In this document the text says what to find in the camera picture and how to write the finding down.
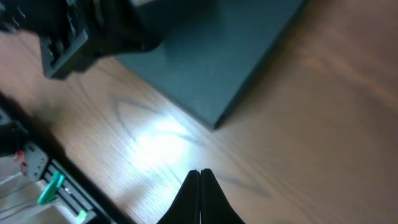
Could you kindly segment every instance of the wooden table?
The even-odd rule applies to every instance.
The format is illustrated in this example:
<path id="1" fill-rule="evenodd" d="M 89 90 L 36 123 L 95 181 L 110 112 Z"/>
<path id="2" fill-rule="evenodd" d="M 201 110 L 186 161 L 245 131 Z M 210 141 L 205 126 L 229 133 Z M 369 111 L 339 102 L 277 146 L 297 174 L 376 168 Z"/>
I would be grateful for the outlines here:
<path id="1" fill-rule="evenodd" d="M 0 35 L 0 90 L 138 223 L 206 167 L 247 223 L 398 223 L 397 21 L 395 0 L 310 1 L 213 132 L 115 58 L 46 80 L 28 34 Z"/>

